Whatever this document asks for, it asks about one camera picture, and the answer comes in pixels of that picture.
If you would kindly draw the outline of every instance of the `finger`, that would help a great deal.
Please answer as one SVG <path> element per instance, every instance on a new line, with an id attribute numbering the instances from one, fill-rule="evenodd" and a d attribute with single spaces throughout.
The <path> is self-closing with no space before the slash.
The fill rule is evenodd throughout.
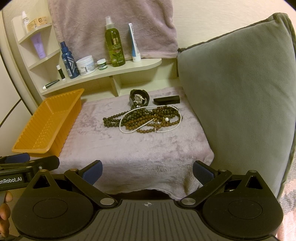
<path id="1" fill-rule="evenodd" d="M 9 235 L 9 221 L 0 219 L 0 233 L 3 237 L 7 237 Z"/>
<path id="2" fill-rule="evenodd" d="M 12 193 L 10 191 L 6 191 L 4 202 L 11 202 L 13 200 Z"/>
<path id="3" fill-rule="evenodd" d="M 6 203 L 3 203 L 1 206 L 0 206 L 0 217 L 3 219 L 3 220 L 8 220 L 8 218 L 10 217 L 10 208 L 9 206 L 6 204 Z"/>

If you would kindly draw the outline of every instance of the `metal bolt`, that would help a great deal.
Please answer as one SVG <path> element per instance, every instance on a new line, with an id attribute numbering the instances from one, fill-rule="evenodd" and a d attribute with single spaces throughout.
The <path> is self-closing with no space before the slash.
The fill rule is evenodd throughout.
<path id="1" fill-rule="evenodd" d="M 100 202 L 103 205 L 112 205 L 113 203 L 115 203 L 115 200 L 113 198 L 103 198 Z"/>
<path id="2" fill-rule="evenodd" d="M 193 198 L 184 198 L 181 201 L 184 205 L 193 205 L 195 204 L 195 200 Z"/>

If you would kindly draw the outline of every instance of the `green cushion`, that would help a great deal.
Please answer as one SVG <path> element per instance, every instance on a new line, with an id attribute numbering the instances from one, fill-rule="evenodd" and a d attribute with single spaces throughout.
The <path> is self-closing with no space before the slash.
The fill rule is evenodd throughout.
<path id="1" fill-rule="evenodd" d="M 180 81 L 215 155 L 212 167 L 257 170 L 278 198 L 295 151 L 295 43 L 290 19 L 275 13 L 178 55 Z"/>

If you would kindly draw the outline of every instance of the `yellow box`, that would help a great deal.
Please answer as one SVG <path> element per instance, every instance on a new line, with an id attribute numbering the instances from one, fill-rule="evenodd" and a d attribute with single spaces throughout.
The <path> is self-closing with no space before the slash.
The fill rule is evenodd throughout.
<path id="1" fill-rule="evenodd" d="M 35 111 L 14 144 L 12 151 L 30 156 L 59 156 L 81 111 L 84 89 L 45 99 Z"/>
<path id="2" fill-rule="evenodd" d="M 47 24 L 47 17 L 35 18 L 32 22 L 27 25 L 28 31 L 32 31 L 34 28 Z"/>

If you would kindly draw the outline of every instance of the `olive oil spray bottle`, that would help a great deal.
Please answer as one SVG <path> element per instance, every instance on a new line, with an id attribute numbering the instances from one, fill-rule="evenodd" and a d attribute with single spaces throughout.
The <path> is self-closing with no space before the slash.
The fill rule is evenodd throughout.
<path id="1" fill-rule="evenodd" d="M 118 30 L 114 27 L 111 16 L 106 19 L 105 38 L 113 67 L 122 66 L 126 63 Z"/>

